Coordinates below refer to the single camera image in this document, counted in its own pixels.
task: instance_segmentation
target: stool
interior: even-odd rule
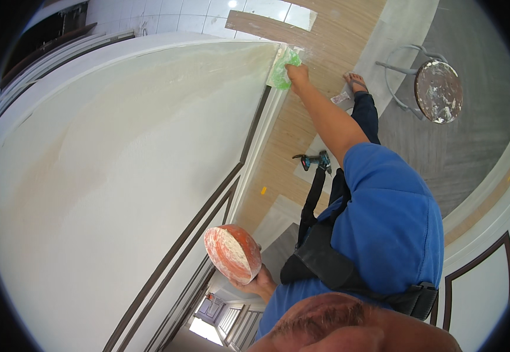
[[[394,67],[388,62],[392,55],[400,49],[415,49],[421,51],[430,60],[425,61],[418,69],[403,69]],[[429,120],[434,123],[449,123],[456,119],[462,109],[462,84],[458,79],[458,74],[451,67],[445,57],[438,53],[428,53],[420,45],[403,45],[395,48],[388,55],[386,62],[376,61],[377,65],[385,68],[384,77],[386,86],[396,101],[404,111],[411,111],[421,121]],[[388,71],[402,72],[404,74],[413,74],[416,79],[413,84],[413,90],[416,96],[419,109],[410,108],[400,101],[394,94],[388,84]]]

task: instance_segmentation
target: blue drill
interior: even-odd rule
[[[329,155],[327,155],[327,151],[325,150],[320,151],[320,155],[316,155],[315,157],[309,157],[306,154],[299,154],[292,157],[292,159],[296,158],[300,158],[304,171],[308,171],[310,169],[310,164],[318,164],[319,168],[326,170],[327,173],[331,175],[331,162],[329,161]]]

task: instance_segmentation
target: black harness strap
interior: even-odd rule
[[[297,247],[302,244],[302,241],[304,240],[304,236],[308,232],[308,229],[314,226],[315,223],[318,221],[314,216],[314,209],[316,208],[316,206],[318,205],[318,201],[320,200],[324,181],[325,181],[325,169],[322,167],[318,167],[314,175],[314,180],[312,181],[312,186],[310,187],[310,192],[308,193],[308,197],[306,197],[306,203],[304,203],[304,208],[302,208],[300,228],[298,229]]]
[[[329,289],[347,291],[390,304],[397,312],[425,320],[437,296],[438,290],[428,282],[411,285],[406,292],[395,295],[381,295],[373,292],[361,278],[354,263],[331,247],[331,236],[335,220],[347,207],[351,193],[344,181],[343,171],[339,169],[343,181],[343,200],[338,209],[329,218],[318,222],[314,209],[322,193],[325,170],[318,168],[308,198],[302,209],[298,244],[280,271],[282,283],[318,278]]]

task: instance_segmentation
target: foot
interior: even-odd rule
[[[361,91],[368,93],[367,86],[364,84],[364,79],[360,75],[353,72],[347,72],[343,75],[343,78],[349,84],[349,88],[353,91],[353,94]]]

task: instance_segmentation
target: hand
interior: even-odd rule
[[[300,95],[300,91],[310,84],[308,66],[304,64],[300,66],[286,64],[284,68],[287,69],[288,78],[292,81],[292,91],[296,93],[296,95]]]
[[[233,279],[230,279],[230,283],[239,291],[259,295],[263,298],[265,303],[268,303],[268,300],[271,299],[271,296],[273,295],[273,292],[275,292],[275,288],[277,286],[273,281],[271,272],[268,271],[265,264],[261,264],[261,271],[259,271],[257,276],[248,284],[244,285]]]

